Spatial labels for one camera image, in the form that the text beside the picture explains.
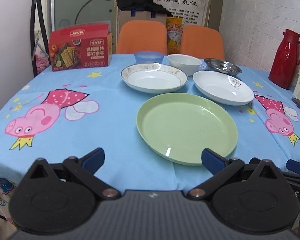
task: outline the tomato image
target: tomato image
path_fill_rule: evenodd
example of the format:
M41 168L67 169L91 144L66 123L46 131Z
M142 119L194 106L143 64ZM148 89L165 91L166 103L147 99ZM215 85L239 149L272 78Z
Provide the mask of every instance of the tomato image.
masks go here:
M59 47L57 45L52 45L51 47L53 52L58 52L59 51Z

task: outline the chair backrest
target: chair backrest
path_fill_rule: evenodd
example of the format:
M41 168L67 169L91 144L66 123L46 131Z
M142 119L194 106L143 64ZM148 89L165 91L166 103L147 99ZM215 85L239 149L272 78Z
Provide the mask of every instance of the chair backrest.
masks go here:
M222 37L216 30L188 25L181 36L180 53L196 58L225 60Z
M154 51L167 55L167 28L156 21L129 21L119 33L116 54Z

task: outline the blue tablecloth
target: blue tablecloth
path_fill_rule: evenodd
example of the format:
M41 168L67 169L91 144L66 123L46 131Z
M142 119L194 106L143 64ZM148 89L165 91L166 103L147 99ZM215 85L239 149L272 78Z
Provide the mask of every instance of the blue tablecloth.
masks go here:
M29 82L0 111L0 178L19 183L38 157L59 163L102 147L106 160L95 175L122 192L189 190L208 179L211 174L203 166L167 161L138 134L137 112L154 95L135 91L121 80L121 70L134 63L133 55L114 55L109 67L60 72L48 68ZM238 77L256 98L252 108L224 106L239 132L229 157L245 162L267 158L285 169L289 158L300 161L300 111L291 91L271 83L268 73L242 70ZM202 96L192 78L179 92ZM56 107L45 108L49 103Z

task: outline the cardboard box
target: cardboard box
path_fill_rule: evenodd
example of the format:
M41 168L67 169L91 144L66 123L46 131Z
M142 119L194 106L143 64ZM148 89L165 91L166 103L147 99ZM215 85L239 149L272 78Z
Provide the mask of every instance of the cardboard box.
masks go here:
M120 11L119 10L119 33L122 26L133 20L147 20L147 21L157 21L167 25L167 15L161 13L151 13L147 11Z
M49 53L53 71L108 66L112 57L110 21L52 32Z

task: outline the white brick wall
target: white brick wall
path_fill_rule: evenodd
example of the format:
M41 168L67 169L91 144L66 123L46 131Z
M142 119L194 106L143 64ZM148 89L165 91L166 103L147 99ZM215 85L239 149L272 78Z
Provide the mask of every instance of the white brick wall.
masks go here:
M223 0L219 31L232 63L270 71L285 29L300 33L300 0Z

